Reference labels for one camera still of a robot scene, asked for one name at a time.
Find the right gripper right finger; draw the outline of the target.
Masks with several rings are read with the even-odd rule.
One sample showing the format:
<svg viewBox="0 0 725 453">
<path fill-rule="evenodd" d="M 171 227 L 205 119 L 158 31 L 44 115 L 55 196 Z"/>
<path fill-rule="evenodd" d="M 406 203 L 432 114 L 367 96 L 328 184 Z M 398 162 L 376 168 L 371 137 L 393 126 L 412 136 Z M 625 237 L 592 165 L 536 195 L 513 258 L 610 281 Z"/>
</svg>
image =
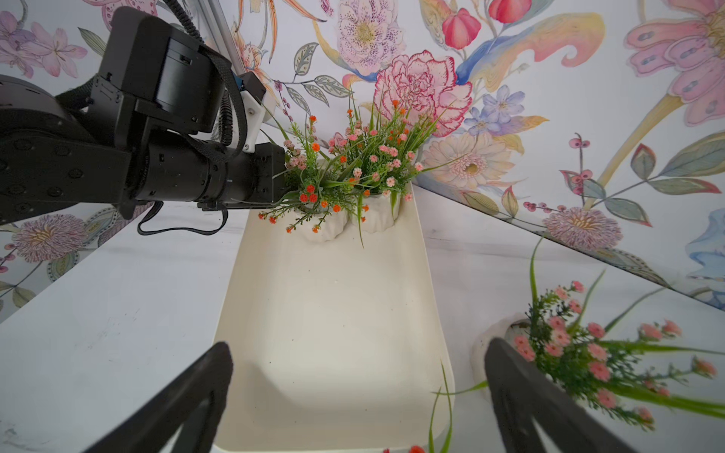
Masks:
<svg viewBox="0 0 725 453">
<path fill-rule="evenodd" d="M 506 341 L 493 339 L 484 356 L 494 413 L 508 452 L 544 452 L 536 430 L 562 452 L 632 452 L 557 388 Z"/>
</svg>

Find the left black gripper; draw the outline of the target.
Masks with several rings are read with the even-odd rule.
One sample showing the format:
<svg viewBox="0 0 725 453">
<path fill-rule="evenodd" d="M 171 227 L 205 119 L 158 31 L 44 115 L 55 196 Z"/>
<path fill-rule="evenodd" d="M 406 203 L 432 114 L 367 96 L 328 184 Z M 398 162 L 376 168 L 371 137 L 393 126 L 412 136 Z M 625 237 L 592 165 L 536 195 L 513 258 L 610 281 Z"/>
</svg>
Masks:
<svg viewBox="0 0 725 453">
<path fill-rule="evenodd" d="M 168 130 L 150 133 L 128 193 L 134 201 L 192 202 L 204 211 L 269 208 L 286 194 L 285 153 L 273 143 L 236 152 Z"/>
</svg>

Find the pink flower potted plant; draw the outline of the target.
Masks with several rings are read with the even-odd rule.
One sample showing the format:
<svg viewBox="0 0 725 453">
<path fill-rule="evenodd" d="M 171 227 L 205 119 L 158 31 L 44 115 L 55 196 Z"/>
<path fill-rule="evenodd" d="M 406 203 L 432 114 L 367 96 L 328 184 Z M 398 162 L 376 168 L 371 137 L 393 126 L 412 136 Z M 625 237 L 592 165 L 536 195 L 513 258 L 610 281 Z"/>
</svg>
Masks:
<svg viewBox="0 0 725 453">
<path fill-rule="evenodd" d="M 413 199 L 411 184 L 432 171 L 420 149 L 438 130 L 435 113 L 413 118 L 394 100 L 387 115 L 373 113 L 364 122 L 352 105 L 346 134 L 330 146 L 336 172 L 332 190 L 340 193 L 361 233 L 383 232 L 396 224 L 400 205 Z"/>
</svg>

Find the pink flower plant back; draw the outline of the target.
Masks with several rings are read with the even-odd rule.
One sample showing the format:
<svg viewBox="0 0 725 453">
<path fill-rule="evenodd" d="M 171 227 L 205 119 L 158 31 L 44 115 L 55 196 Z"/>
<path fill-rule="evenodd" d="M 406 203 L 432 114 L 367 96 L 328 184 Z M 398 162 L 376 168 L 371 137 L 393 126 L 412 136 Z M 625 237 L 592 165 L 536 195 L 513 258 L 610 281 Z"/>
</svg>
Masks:
<svg viewBox="0 0 725 453">
<path fill-rule="evenodd" d="M 715 364 L 722 350 L 686 347 L 683 326 L 671 319 L 639 324 L 634 336 L 617 335 L 617 328 L 639 305 L 654 296 L 643 294 L 610 321 L 589 321 L 585 313 L 595 288 L 577 280 L 555 288 L 537 287 L 536 259 L 529 261 L 530 295 L 525 313 L 491 326 L 471 353 L 476 384 L 473 391 L 490 398 L 485 354 L 502 340 L 567 396 L 590 409 L 643 430 L 654 430 L 649 406 L 723 419 L 724 405 L 677 396 L 673 386 L 691 379 L 715 381 L 724 374 Z"/>
</svg>

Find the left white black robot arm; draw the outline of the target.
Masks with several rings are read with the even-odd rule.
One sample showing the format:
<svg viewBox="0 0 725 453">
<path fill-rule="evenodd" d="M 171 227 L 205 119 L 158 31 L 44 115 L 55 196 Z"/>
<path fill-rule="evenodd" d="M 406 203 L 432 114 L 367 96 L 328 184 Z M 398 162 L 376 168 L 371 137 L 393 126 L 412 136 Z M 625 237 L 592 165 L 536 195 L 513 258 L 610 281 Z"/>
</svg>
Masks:
<svg viewBox="0 0 725 453">
<path fill-rule="evenodd" d="M 269 209 L 289 191 L 285 153 L 273 143 L 235 153 L 151 120 L 125 120 L 100 133 L 105 142 L 55 96 L 2 77 L 2 224 L 85 203 L 111 205 L 126 220 L 150 202 L 191 202 L 227 214 Z"/>
</svg>

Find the orange flower potted plant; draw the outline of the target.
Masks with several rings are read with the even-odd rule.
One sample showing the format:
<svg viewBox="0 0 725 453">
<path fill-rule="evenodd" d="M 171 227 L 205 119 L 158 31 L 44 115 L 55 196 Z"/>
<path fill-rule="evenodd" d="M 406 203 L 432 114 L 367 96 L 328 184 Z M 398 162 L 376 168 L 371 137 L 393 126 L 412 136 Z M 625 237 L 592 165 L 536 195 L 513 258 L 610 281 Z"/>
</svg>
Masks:
<svg viewBox="0 0 725 453">
<path fill-rule="evenodd" d="M 324 149 L 316 134 L 316 118 L 283 134 L 284 168 L 275 175 L 283 194 L 258 218 L 271 225 L 285 225 L 289 234 L 300 233 L 311 242 L 336 239 L 352 222 L 362 224 L 363 196 L 358 177 L 352 175 L 343 149 Z"/>
</svg>

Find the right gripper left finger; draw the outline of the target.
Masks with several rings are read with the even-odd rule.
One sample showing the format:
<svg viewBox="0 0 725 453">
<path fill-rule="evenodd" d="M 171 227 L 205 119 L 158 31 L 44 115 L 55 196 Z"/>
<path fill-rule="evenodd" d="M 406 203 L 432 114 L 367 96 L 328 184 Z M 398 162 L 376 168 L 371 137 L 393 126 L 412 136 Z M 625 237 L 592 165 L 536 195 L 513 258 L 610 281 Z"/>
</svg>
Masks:
<svg viewBox="0 0 725 453">
<path fill-rule="evenodd" d="M 233 373 L 230 347 L 214 344 L 89 452 L 209 452 L 226 409 Z"/>
</svg>

